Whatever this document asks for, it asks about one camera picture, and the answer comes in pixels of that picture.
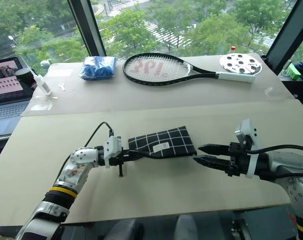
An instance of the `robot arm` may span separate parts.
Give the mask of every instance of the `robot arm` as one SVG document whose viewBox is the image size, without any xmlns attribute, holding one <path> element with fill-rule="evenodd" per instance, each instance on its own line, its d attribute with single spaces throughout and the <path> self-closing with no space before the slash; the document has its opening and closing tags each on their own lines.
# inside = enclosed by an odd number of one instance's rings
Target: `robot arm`
<svg viewBox="0 0 303 240">
<path fill-rule="evenodd" d="M 198 149 L 210 154 L 194 157 L 199 164 L 225 171 L 228 176 L 245 174 L 279 184 L 288 194 L 296 214 L 298 237 L 303 240 L 303 156 L 292 152 L 269 151 L 256 153 L 260 149 L 257 129 L 249 119 L 235 130 L 239 140 L 229 145 L 206 144 Z M 229 156 L 230 160 L 212 155 Z"/>
<path fill-rule="evenodd" d="M 119 166 L 140 158 L 123 150 L 121 138 L 110 136 L 104 146 L 82 147 L 75 150 L 64 164 L 53 186 L 45 194 L 28 221 L 20 229 L 16 240 L 59 240 L 64 232 L 61 225 L 69 214 L 69 209 L 77 194 L 83 188 L 88 173 L 99 166 Z"/>
</svg>

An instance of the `green object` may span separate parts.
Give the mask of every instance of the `green object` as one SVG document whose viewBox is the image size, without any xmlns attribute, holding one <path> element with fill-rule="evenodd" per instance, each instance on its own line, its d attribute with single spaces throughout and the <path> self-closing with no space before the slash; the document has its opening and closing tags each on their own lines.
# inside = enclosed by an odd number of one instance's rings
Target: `green object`
<svg viewBox="0 0 303 240">
<path fill-rule="evenodd" d="M 297 80 L 301 76 L 301 73 L 296 69 L 296 67 L 292 63 L 289 64 L 287 70 L 292 80 Z"/>
</svg>

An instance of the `laptop screen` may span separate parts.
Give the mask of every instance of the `laptop screen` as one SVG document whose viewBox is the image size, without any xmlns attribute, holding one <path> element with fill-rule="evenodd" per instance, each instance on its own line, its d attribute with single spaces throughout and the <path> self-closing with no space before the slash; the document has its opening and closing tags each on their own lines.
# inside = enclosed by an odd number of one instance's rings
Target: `laptop screen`
<svg viewBox="0 0 303 240">
<path fill-rule="evenodd" d="M 17 80 L 15 72 L 22 69 L 17 57 L 0 60 L 0 104 L 28 100 L 33 91 Z"/>
</svg>

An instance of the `window frame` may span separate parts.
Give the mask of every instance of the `window frame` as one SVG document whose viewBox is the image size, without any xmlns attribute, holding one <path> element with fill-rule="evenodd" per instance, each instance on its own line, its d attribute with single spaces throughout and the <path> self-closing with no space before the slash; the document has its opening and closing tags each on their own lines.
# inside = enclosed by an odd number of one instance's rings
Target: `window frame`
<svg viewBox="0 0 303 240">
<path fill-rule="evenodd" d="M 265 63 L 278 75 L 303 41 L 303 0 L 297 0 L 275 41 Z"/>
<path fill-rule="evenodd" d="M 106 56 L 90 0 L 67 0 L 90 56 Z"/>
</svg>

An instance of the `racket handle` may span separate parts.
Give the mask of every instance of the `racket handle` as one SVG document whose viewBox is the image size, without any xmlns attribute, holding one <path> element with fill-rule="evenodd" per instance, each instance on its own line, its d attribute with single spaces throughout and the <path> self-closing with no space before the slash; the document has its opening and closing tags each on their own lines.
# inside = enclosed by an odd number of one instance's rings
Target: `racket handle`
<svg viewBox="0 0 303 240">
<path fill-rule="evenodd" d="M 218 71 L 216 72 L 216 74 L 218 74 L 218 79 L 245 82 L 249 84 L 252 84 L 256 77 L 255 75 L 231 73 L 231 72 L 223 72 L 223 71 Z"/>
</svg>

